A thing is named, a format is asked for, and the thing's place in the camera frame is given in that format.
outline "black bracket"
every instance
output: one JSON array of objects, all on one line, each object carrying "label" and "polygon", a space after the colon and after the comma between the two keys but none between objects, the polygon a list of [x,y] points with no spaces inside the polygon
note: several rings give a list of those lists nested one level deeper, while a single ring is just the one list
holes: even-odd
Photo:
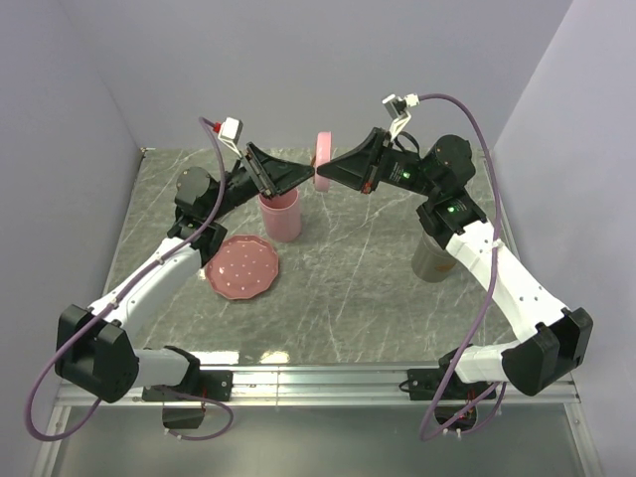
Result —
[{"label": "black bracket", "polygon": [[[219,400],[220,402],[228,402],[232,395],[233,377],[234,373],[232,371],[199,371],[196,388],[186,394],[197,398],[209,398]],[[181,400],[171,394],[170,391],[164,392],[157,388],[144,389],[141,398],[149,402],[173,402]]]},{"label": "black bracket", "polygon": [[[230,400],[234,377],[231,371],[199,371],[196,376],[198,379],[194,384],[194,389],[186,392],[186,394],[221,402],[228,402]],[[182,385],[191,388],[192,379],[187,378],[188,376],[186,376],[184,382],[178,387],[175,387],[174,390],[184,392],[184,390],[180,390],[180,388],[183,387]],[[158,388],[144,389],[141,398],[149,402],[179,402],[183,400],[175,397],[169,391],[164,392]],[[196,407],[164,406],[161,410],[161,415],[163,425],[166,429],[198,429],[206,415],[206,405],[202,403],[202,405]]]},{"label": "black bracket", "polygon": [[[399,389],[408,393],[410,400],[432,400],[444,371],[440,369],[413,369],[406,370],[406,381],[399,385]],[[462,383],[457,375],[453,375],[442,399],[445,400],[469,400],[477,398],[490,386],[489,383]],[[492,391],[486,399],[494,399],[497,393]]]}]

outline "black joint housing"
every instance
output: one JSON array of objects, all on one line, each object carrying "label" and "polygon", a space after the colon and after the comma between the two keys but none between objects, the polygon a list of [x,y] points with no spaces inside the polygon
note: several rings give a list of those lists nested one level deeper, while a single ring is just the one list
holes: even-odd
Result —
[{"label": "black joint housing", "polygon": [[564,309],[563,317],[552,325],[540,324],[535,336],[502,353],[510,383],[524,395],[534,396],[580,366],[592,325],[582,308]]},{"label": "black joint housing", "polygon": [[[60,349],[94,315],[71,305],[60,316]],[[139,360],[126,332],[106,321],[88,330],[55,365],[56,374],[106,402],[121,399],[139,373]]]}]

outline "white wall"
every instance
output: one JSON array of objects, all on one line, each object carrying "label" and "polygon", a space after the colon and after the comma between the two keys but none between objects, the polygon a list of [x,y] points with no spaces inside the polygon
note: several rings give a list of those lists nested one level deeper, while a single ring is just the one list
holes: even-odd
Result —
[{"label": "white wall", "polygon": [[[138,150],[56,0],[0,7],[0,474],[27,475],[39,443],[25,396],[70,303],[101,291]],[[58,382],[37,399],[41,429]]]},{"label": "white wall", "polygon": [[[62,0],[138,144],[209,147],[194,120],[261,146],[341,145],[388,126],[394,91],[465,99],[494,143],[571,0]],[[421,108],[422,142],[472,133]]]},{"label": "white wall", "polygon": [[522,258],[595,320],[575,378],[612,477],[636,472],[634,18],[574,0],[495,148]]}]

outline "pink cup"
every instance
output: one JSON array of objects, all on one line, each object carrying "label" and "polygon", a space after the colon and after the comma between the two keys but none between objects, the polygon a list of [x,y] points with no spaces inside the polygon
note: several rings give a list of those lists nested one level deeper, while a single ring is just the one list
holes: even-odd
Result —
[{"label": "pink cup", "polygon": [[276,241],[292,241],[300,235],[300,194],[292,189],[287,194],[265,199],[258,196],[265,231]]}]

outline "plate with holes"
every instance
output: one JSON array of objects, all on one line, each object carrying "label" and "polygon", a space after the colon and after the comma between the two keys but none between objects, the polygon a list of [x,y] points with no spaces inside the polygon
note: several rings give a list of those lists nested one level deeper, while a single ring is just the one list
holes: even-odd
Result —
[{"label": "plate with holes", "polygon": [[233,236],[206,265],[212,288],[228,300],[248,300],[267,290],[278,275],[278,253],[257,236]]}]

